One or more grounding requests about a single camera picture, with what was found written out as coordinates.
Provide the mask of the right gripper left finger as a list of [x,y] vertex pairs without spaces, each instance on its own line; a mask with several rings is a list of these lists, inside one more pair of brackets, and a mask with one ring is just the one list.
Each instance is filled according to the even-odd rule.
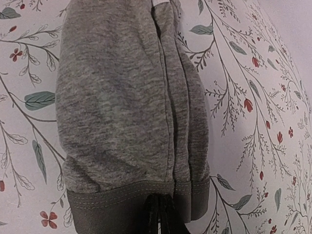
[[148,195],[144,202],[142,217],[142,233],[157,234],[158,233],[158,201],[159,194]]

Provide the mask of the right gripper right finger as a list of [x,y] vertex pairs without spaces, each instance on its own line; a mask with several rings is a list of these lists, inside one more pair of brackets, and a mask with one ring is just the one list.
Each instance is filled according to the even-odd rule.
[[162,234],[190,234],[170,195],[159,196],[159,221]]

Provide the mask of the grey boxer briefs white trim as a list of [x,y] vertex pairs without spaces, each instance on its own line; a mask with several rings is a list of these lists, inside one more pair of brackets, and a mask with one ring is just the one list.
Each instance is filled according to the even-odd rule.
[[72,0],[56,88],[64,183],[79,234],[142,234],[148,195],[184,224],[208,209],[208,121],[178,40],[177,0]]

